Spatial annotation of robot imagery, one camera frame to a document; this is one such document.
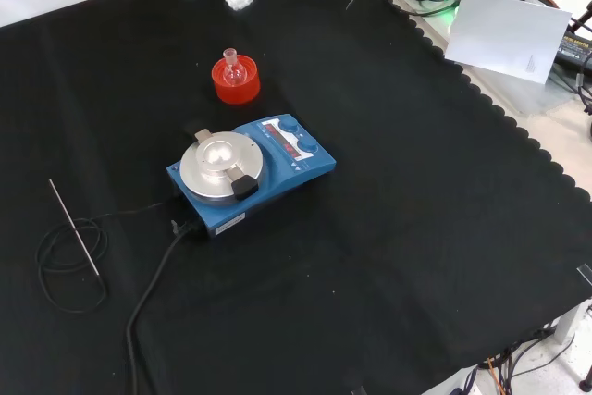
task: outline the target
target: black cloth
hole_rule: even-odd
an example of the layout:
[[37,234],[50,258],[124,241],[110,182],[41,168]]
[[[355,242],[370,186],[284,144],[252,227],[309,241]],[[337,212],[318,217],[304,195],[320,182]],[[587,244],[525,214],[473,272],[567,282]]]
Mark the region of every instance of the black cloth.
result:
[[[216,99],[230,46],[258,64],[250,105]],[[589,195],[384,0],[92,0],[0,49],[3,393],[123,391],[125,321],[185,207],[106,220],[110,298],[65,315],[33,263],[64,221],[46,181],[75,216],[166,199],[191,120],[292,113],[337,169],[178,247],[138,322],[157,393],[419,394],[590,295]]]

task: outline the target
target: red led display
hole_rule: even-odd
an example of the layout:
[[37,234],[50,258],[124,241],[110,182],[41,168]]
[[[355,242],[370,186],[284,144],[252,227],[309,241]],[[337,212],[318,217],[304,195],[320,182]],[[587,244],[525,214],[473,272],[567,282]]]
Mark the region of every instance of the red led display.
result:
[[265,128],[269,131],[276,141],[278,141],[284,149],[292,156],[293,158],[297,158],[300,156],[300,153],[291,145],[286,138],[284,138],[281,133],[271,124],[265,124]]

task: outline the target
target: black rubber foot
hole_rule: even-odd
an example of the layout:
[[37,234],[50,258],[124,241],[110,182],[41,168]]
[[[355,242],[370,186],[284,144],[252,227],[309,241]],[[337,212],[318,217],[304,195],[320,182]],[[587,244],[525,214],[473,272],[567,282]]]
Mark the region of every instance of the black rubber foot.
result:
[[589,392],[592,391],[592,386],[590,386],[585,381],[580,381],[580,390],[582,390],[583,392]]

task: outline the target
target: white sheet of paper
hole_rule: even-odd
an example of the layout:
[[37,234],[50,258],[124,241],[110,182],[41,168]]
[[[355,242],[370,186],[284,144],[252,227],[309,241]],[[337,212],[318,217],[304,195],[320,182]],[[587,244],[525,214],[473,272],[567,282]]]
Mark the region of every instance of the white sheet of paper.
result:
[[571,16],[519,0],[462,0],[446,58],[545,83]]

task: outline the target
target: red container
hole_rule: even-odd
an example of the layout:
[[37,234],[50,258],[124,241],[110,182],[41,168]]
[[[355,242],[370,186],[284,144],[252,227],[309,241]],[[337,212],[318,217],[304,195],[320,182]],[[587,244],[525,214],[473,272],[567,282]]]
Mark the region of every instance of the red container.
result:
[[241,85],[229,85],[224,80],[226,59],[218,60],[214,68],[212,68],[212,79],[216,87],[216,94],[223,102],[233,105],[251,102],[261,90],[257,64],[247,56],[237,55],[237,58],[247,69],[247,80]]

